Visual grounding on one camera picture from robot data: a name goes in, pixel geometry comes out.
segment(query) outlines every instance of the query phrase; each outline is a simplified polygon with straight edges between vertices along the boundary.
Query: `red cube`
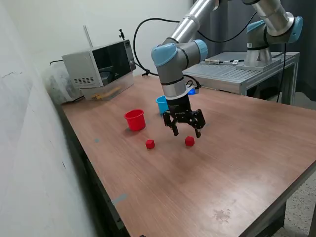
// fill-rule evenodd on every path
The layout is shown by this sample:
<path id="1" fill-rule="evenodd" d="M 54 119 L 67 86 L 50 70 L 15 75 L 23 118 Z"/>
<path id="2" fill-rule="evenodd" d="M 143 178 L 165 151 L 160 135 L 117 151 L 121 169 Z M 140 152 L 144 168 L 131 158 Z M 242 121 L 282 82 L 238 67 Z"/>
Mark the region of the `red cube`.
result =
<path id="1" fill-rule="evenodd" d="M 187 137 L 185 140 L 186 146 L 192 147 L 194 145 L 194 138 L 193 137 Z"/>
<path id="2" fill-rule="evenodd" d="M 147 149 L 152 149 L 155 147 L 155 142 L 153 140 L 147 140 L 146 142 Z"/>

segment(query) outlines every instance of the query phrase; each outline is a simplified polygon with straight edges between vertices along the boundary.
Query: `tiled floor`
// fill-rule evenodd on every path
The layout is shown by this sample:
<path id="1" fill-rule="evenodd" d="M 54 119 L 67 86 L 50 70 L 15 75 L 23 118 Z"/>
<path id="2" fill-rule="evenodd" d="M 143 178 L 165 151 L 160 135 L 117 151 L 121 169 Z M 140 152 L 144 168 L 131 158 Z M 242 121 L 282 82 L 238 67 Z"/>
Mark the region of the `tiled floor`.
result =
<path id="1" fill-rule="evenodd" d="M 316 110 L 316 102 L 303 93 L 295 95 L 295 105 Z M 287 201 L 284 228 L 274 237 L 306 237 L 309 234 L 316 203 L 316 173 L 314 173 Z"/>

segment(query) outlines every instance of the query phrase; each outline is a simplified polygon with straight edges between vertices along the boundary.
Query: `white wall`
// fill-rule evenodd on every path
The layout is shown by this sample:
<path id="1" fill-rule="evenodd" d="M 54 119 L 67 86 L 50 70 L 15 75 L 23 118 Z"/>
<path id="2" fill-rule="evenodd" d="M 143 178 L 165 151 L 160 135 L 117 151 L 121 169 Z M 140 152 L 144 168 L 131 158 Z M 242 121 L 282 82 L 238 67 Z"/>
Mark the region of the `white wall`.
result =
<path id="1" fill-rule="evenodd" d="M 97 236 L 58 115 L 1 1 L 0 32 L 0 236 Z"/>
<path id="2" fill-rule="evenodd" d="M 119 41 L 122 28 L 133 40 L 137 25 L 150 17 L 181 20 L 192 0 L 2 0 L 39 72 L 50 61 L 88 48 L 83 31 L 87 25 L 93 45 Z M 176 25 L 148 22 L 137 37 L 137 55 L 146 68 L 156 71 L 151 49 L 162 43 Z"/>

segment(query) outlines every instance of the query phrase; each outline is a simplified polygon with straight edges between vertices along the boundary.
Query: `blue cup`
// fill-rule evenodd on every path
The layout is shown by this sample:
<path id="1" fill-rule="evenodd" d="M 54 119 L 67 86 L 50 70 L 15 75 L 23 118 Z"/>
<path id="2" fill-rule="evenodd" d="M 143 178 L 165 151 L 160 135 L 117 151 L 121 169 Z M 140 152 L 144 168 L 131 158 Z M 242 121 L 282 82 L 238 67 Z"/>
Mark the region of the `blue cup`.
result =
<path id="1" fill-rule="evenodd" d="M 159 113 L 162 115 L 166 110 L 169 109 L 168 105 L 167 105 L 167 101 L 166 101 L 166 97 L 164 95 L 158 97 L 156 99 L 156 102 L 158 104 L 159 107 Z"/>

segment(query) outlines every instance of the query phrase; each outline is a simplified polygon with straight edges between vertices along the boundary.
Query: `metal grate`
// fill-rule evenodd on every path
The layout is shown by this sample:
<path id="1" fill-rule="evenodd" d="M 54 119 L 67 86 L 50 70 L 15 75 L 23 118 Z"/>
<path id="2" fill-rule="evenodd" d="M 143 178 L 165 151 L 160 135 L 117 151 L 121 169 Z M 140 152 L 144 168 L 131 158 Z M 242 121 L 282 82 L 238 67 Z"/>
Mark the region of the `metal grate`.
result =
<path id="1" fill-rule="evenodd" d="M 94 83 L 94 79 L 93 78 L 77 78 L 77 79 L 74 79 L 74 82 L 76 84 L 92 84 Z"/>

